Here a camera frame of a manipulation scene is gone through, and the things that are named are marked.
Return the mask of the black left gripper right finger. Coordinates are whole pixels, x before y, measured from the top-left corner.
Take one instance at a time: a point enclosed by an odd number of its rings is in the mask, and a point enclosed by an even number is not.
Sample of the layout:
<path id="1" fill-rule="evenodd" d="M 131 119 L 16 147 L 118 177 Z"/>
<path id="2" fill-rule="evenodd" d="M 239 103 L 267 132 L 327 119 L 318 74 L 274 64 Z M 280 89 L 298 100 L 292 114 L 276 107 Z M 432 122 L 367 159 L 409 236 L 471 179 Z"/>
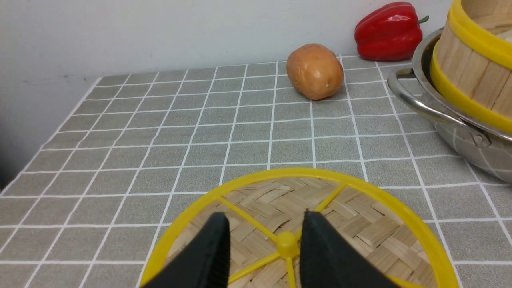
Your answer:
<path id="1" fill-rule="evenodd" d="M 398 288 L 320 213 L 306 211 L 300 237 L 303 288 Z"/>

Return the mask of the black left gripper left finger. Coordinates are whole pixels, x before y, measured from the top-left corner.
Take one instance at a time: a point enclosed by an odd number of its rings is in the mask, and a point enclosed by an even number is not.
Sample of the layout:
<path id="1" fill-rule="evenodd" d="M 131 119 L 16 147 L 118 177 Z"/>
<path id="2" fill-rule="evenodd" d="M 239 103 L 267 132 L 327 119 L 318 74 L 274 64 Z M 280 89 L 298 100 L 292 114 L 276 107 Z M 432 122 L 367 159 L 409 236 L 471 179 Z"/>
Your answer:
<path id="1" fill-rule="evenodd" d="M 190 243 L 142 287 L 226 288 L 229 270 L 229 221 L 223 212 L 215 212 Z"/>

